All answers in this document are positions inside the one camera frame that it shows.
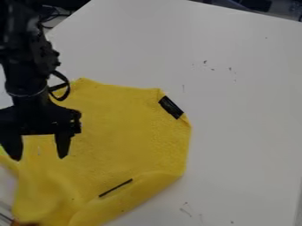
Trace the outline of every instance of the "yellow sweater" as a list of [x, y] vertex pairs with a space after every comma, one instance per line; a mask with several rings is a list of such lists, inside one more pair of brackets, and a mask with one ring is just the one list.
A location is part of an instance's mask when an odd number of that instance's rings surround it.
[[160, 89], [72, 84], [63, 106], [82, 113], [82, 133], [57, 157], [53, 136], [24, 138], [15, 162], [0, 162], [18, 178], [13, 213], [41, 226], [94, 226], [151, 198], [185, 171], [191, 126]]

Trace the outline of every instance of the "black cable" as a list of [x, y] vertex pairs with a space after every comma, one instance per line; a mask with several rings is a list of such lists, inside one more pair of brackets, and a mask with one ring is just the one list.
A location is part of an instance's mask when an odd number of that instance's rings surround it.
[[43, 28], [52, 29], [52, 28], [54, 28], [53, 26], [45, 26], [45, 25], [43, 25], [43, 23], [49, 22], [52, 19], [55, 19], [58, 17], [69, 17], [72, 15], [72, 11], [69, 11], [69, 14], [67, 14], [67, 13], [61, 13], [56, 7], [52, 7], [52, 8], [54, 11], [50, 15], [46, 15], [46, 16], [40, 15], [40, 22], [41, 22]]
[[52, 28], [54, 28], [53, 26], [45, 26], [45, 25], [43, 25], [43, 24], [41, 24], [41, 26], [42, 26], [43, 28], [46, 28], [46, 29], [52, 29]]

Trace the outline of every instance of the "black label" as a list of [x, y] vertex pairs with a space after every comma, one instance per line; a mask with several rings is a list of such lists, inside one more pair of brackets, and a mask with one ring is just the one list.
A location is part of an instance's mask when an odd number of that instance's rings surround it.
[[172, 100], [169, 99], [168, 96], [164, 96], [160, 101], [159, 104], [162, 105], [162, 107], [171, 114], [174, 118], [179, 119], [183, 114], [184, 111], [182, 111]]

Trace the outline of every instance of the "table surface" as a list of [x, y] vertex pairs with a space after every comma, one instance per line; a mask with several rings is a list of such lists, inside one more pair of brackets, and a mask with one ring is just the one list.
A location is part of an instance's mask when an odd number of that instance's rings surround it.
[[293, 225], [301, 24], [186, 0], [94, 0], [48, 37], [69, 78], [160, 87], [193, 125], [185, 176], [108, 225]]

